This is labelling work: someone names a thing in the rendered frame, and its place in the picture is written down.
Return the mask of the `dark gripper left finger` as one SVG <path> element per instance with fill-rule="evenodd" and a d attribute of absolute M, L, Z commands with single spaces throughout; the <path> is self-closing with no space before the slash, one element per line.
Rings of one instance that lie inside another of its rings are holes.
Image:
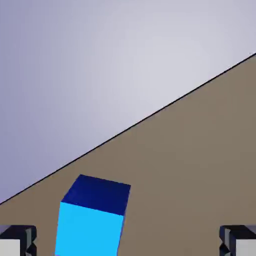
<path fill-rule="evenodd" d="M 37 256 L 34 225 L 0 226 L 0 256 Z"/>

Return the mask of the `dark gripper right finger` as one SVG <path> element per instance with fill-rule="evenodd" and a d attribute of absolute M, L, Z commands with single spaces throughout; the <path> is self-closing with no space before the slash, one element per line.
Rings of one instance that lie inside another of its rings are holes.
<path fill-rule="evenodd" d="M 256 256 L 256 225 L 221 225 L 219 256 Z"/>

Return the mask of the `small blue cube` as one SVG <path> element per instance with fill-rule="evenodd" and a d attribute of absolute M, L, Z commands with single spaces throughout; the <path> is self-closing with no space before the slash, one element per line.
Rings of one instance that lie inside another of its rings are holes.
<path fill-rule="evenodd" d="M 55 256 L 118 256 L 130 189 L 79 175 L 60 201 Z"/>

